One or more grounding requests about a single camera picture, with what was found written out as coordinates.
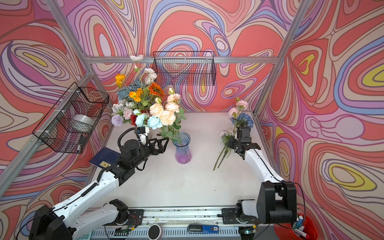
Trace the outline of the lilac mixed flower bunch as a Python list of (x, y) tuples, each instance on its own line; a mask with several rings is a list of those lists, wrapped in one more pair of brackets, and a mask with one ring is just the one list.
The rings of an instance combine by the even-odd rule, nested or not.
[(215, 166), (213, 168), (213, 171), (218, 169), (221, 166), (224, 158), (227, 158), (230, 155), (231, 149), (228, 147), (228, 142), (229, 142), (231, 137), (235, 137), (235, 133), (236, 133), (236, 127), (235, 126), (232, 126), (228, 130), (220, 132), (220, 137), (221, 137), (221, 139), (223, 141), (224, 147), (221, 150), (221, 152), (219, 154), (219, 157), (216, 160), (216, 163), (215, 163)]

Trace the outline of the purple blue glass vase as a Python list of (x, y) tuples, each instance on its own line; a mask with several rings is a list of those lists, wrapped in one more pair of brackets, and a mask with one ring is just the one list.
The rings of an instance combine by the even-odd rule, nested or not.
[(180, 132), (180, 134), (173, 140), (176, 147), (175, 158), (179, 164), (188, 164), (192, 159), (192, 153), (189, 148), (191, 137), (188, 133)]

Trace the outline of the light blue rose stem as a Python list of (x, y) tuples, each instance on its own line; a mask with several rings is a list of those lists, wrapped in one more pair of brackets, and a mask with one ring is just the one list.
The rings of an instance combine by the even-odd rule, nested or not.
[(149, 116), (148, 114), (142, 113), (139, 110), (134, 110), (132, 117), (133, 116), (136, 117), (134, 123), (139, 128), (149, 127), (150, 129), (156, 130), (163, 127), (163, 123), (159, 117)]

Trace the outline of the peach rose stem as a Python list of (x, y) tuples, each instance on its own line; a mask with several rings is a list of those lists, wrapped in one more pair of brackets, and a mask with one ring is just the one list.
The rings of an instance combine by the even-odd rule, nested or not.
[(159, 117), (161, 122), (163, 123), (163, 127), (161, 127), (161, 135), (164, 138), (169, 138), (172, 140), (172, 133), (168, 130), (168, 124), (166, 123), (167, 111), (165, 110), (165, 106), (162, 104), (162, 100), (160, 98), (155, 98), (155, 103), (150, 106), (150, 116)]

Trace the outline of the red flower with leaf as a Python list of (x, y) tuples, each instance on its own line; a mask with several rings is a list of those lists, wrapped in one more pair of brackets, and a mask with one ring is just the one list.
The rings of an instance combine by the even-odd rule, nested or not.
[(131, 116), (130, 116), (130, 123), (131, 123), (131, 125), (133, 125), (133, 126), (137, 126), (137, 124), (136, 124), (136, 120), (137, 120), (137, 115), (136, 114), (131, 114)]

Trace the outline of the pink peony stem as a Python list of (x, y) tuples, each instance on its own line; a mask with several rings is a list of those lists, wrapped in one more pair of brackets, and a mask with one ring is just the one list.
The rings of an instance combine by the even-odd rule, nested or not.
[(240, 98), (236, 98), (235, 106), (229, 110), (230, 120), (231, 117), (237, 117), (239, 114), (243, 113), (243, 111), (247, 110), (248, 106), (248, 102), (241, 100)]

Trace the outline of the orange poppy stem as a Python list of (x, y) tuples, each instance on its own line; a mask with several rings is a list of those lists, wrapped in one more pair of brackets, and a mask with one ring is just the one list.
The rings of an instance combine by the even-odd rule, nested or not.
[(125, 84), (126, 76), (117, 74), (115, 76), (116, 85), (119, 90), (117, 92), (118, 101), (122, 103), (124, 101), (140, 102), (142, 100), (141, 95), (143, 92), (143, 82), (141, 78), (135, 79), (129, 86)]

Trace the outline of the orange sunflower stem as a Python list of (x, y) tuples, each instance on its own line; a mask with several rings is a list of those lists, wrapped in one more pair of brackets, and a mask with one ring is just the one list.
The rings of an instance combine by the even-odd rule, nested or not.
[(155, 82), (149, 86), (149, 92), (155, 97), (163, 98), (165, 96), (164, 90)]

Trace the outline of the blue rose bunch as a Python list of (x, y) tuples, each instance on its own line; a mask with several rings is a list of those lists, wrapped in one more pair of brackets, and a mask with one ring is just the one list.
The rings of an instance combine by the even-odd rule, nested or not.
[(122, 87), (117, 91), (118, 100), (122, 101), (123, 99), (128, 98), (130, 92), (136, 92), (139, 88), (141, 88), (141, 86), (141, 81), (136, 79), (129, 86)]

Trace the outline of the white poppy stem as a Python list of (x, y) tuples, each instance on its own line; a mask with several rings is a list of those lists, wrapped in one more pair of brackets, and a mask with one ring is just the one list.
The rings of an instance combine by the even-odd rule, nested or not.
[[(137, 56), (131, 55), (130, 59), (134, 63), (139, 63), (140, 61), (142, 61), (144, 59), (144, 56), (143, 55), (137, 55)], [(139, 73), (141, 82), (147, 86), (154, 83), (158, 77), (157, 73), (152, 68), (144, 68), (143, 70), (141, 70), (139, 67), (137, 67), (135, 65), (134, 70), (135, 70), (135, 72)]]

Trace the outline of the blue hydrangea stem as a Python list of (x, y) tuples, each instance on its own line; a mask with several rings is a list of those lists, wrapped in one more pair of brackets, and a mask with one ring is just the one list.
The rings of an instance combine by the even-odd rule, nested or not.
[(236, 128), (249, 127), (252, 129), (254, 127), (254, 121), (252, 117), (246, 113), (241, 113), (237, 117), (231, 117), (231, 122)]

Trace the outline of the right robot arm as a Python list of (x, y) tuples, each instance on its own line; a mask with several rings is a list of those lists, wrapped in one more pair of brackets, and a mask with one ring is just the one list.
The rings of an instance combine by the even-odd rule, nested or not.
[(256, 200), (239, 200), (238, 215), (257, 218), (262, 224), (292, 224), (297, 219), (297, 189), (285, 181), (265, 159), (261, 147), (252, 142), (249, 127), (236, 128), (227, 146), (242, 157), (261, 184)]

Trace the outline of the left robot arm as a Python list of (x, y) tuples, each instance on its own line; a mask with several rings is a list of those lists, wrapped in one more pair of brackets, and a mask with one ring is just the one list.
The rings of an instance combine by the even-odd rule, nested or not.
[(86, 213), (101, 197), (123, 185), (139, 165), (150, 156), (163, 154), (169, 138), (149, 139), (144, 128), (130, 128), (118, 138), (120, 156), (115, 163), (102, 169), (95, 181), (72, 197), (53, 207), (39, 208), (29, 233), (30, 240), (76, 240), (105, 224), (124, 225), (130, 217), (128, 207), (120, 200), (112, 200), (104, 207)]

